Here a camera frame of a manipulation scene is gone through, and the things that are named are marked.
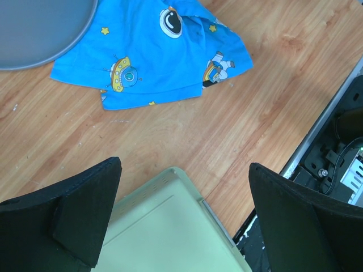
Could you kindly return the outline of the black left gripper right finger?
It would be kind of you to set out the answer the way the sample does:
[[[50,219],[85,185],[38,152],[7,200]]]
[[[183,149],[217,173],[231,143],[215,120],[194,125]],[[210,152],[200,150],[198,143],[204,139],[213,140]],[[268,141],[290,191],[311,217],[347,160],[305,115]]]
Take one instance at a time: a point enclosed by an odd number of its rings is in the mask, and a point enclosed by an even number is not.
[[[259,163],[248,180],[272,271],[362,271],[362,208]]]

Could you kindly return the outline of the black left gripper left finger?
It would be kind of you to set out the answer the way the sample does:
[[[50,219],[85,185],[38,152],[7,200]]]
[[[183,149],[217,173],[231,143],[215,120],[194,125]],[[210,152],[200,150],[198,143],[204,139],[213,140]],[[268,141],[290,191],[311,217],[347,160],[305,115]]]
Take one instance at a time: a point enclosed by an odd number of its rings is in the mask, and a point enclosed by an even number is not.
[[[65,180],[1,202],[1,271],[91,271],[121,177],[108,158]]]

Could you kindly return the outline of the light green plastic basket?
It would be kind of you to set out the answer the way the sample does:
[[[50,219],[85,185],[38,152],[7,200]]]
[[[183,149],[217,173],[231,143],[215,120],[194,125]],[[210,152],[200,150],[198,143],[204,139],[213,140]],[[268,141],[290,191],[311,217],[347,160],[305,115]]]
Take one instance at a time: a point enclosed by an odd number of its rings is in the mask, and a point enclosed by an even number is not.
[[[113,207],[96,271],[250,271],[187,174],[170,167]]]

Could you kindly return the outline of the grey plastic bin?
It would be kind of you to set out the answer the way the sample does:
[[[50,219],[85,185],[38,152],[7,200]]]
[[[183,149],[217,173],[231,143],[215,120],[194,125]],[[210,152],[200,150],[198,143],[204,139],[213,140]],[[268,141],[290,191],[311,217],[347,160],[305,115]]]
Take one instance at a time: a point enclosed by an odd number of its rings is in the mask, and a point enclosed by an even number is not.
[[[1,1],[1,70],[38,67],[87,32],[97,1]]]

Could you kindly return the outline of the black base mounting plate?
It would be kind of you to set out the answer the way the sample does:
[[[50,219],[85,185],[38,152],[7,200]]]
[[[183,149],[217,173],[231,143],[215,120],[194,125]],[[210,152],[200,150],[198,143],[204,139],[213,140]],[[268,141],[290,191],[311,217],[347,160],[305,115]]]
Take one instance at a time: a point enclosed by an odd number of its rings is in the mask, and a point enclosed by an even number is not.
[[[359,151],[362,151],[362,76],[355,77],[350,84],[288,180],[348,203],[353,191],[340,180]],[[272,271],[255,209],[234,241],[252,271]]]

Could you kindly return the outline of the blue cartoon print cloth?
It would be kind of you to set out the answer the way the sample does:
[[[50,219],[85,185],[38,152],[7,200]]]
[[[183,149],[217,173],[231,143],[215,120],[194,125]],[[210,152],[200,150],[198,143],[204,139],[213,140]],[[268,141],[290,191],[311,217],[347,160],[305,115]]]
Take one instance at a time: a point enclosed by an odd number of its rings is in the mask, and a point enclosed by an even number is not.
[[[199,97],[252,66],[242,39],[198,1],[100,1],[50,76],[99,89],[115,111]]]

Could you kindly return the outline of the aluminium frame rail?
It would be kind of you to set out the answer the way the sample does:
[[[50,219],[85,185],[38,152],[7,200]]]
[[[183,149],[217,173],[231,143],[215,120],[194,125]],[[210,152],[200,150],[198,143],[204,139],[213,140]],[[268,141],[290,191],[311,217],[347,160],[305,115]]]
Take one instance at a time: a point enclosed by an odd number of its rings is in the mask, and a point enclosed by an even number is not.
[[[299,146],[296,148],[296,150],[293,152],[290,159],[286,162],[283,169],[280,171],[280,175],[283,176],[286,179],[289,179],[294,170],[297,168],[298,164],[300,163],[300,160],[306,153],[306,151],[309,149],[309,147],[312,145],[313,141],[317,137],[317,135],[322,130],[323,126],[328,122],[328,119],[330,118],[330,115],[334,111],[334,109],[337,107],[338,103],[340,102],[341,98],[346,93],[348,87],[353,82],[355,77],[357,77],[362,70],[362,57],[359,59],[359,61],[356,63],[355,67],[352,69],[352,71],[349,73],[345,81],[342,83],[340,88],[337,90],[337,92],[334,94],[333,98],[330,100],[328,105],[325,107],[321,115],[318,117],[316,122],[313,124],[309,132],[306,134],[302,142],[299,144]]]

